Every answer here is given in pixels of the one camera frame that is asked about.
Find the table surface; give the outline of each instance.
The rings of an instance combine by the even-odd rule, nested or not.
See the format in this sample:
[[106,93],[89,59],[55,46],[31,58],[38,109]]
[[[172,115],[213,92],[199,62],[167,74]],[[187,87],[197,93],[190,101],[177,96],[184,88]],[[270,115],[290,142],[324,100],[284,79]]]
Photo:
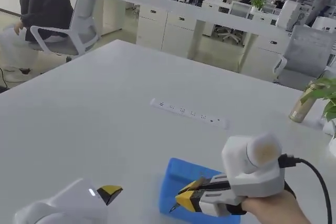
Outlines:
[[[2,222],[85,177],[97,187],[124,188],[109,207],[110,224],[182,223],[158,209],[169,159],[223,171],[220,154],[229,136],[265,131],[279,137],[284,152],[321,170],[335,206],[335,172],[325,168],[334,164],[324,155],[329,137],[288,119],[300,93],[116,40],[0,95]],[[156,109],[153,98],[221,116],[230,128]],[[315,104],[309,120],[322,105]],[[312,171],[300,165],[286,174],[312,223],[326,223]],[[242,223],[253,220],[247,215]]]
[[240,18],[230,14],[224,14],[220,12],[213,12],[206,8],[201,8],[186,3],[181,3],[172,0],[122,0],[129,3],[135,3],[137,5],[147,5],[155,8],[165,10],[170,13],[175,13],[183,17],[192,17],[196,20],[204,22],[211,22],[225,27],[231,27],[240,31],[248,33],[262,35],[269,38],[282,37],[287,32],[284,29],[280,29],[276,26],[257,22],[255,20],[249,20],[246,18]]

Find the blue tray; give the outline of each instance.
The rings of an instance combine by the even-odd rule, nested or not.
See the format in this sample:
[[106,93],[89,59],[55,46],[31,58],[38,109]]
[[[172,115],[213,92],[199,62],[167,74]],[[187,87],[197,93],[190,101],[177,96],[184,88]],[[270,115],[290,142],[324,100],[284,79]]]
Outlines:
[[183,207],[169,213],[175,205],[175,196],[179,191],[201,176],[211,178],[220,172],[205,168],[203,166],[188,163],[186,161],[172,158],[169,161],[164,181],[161,187],[159,208],[162,214],[170,217],[188,221],[190,223],[214,223],[214,224],[239,224],[240,216],[213,217],[201,212],[189,212]]

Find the chair backrest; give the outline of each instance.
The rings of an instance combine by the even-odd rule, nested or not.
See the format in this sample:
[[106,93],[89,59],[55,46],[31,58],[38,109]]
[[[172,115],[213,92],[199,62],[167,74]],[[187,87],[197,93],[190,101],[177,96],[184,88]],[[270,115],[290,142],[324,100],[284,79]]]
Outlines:
[[274,13],[275,9],[276,9],[276,5],[271,4],[271,3],[266,3],[263,8],[261,9],[262,12],[264,13]]
[[295,26],[284,57],[286,69],[317,78],[325,70],[336,34]]
[[237,1],[232,1],[231,4],[231,9],[229,14],[242,17],[242,18],[247,18],[248,15],[250,14],[251,11],[251,6],[248,4],[240,3]]
[[287,64],[287,60],[280,54],[266,51],[260,53],[257,50],[253,57],[247,57],[241,69],[242,74],[273,82],[281,74]]
[[85,48],[90,47],[99,39],[93,20],[95,4],[96,0],[77,0],[73,10],[70,30],[79,35]]

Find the human hand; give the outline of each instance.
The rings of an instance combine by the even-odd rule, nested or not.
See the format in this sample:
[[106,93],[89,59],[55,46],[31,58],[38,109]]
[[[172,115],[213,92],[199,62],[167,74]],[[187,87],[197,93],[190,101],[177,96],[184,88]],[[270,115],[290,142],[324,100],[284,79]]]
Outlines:
[[247,198],[242,209],[250,212],[262,224],[310,224],[294,196],[283,191],[266,198]]
[[17,22],[14,26],[14,32],[16,33],[16,35],[19,35],[20,34],[20,30],[23,29],[23,23],[22,21],[20,20],[19,22]]

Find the power strip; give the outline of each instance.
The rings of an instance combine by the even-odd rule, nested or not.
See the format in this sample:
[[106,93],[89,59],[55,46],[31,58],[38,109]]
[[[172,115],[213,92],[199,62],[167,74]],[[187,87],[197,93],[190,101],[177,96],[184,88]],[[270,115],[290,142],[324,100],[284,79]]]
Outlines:
[[186,116],[187,118],[196,119],[198,121],[202,121],[216,127],[221,127],[224,129],[229,128],[229,121],[227,119],[219,118],[212,115],[200,114],[194,110],[189,110],[182,106],[172,105],[162,100],[157,100],[155,98],[151,101],[151,106],[172,112],[174,114]]

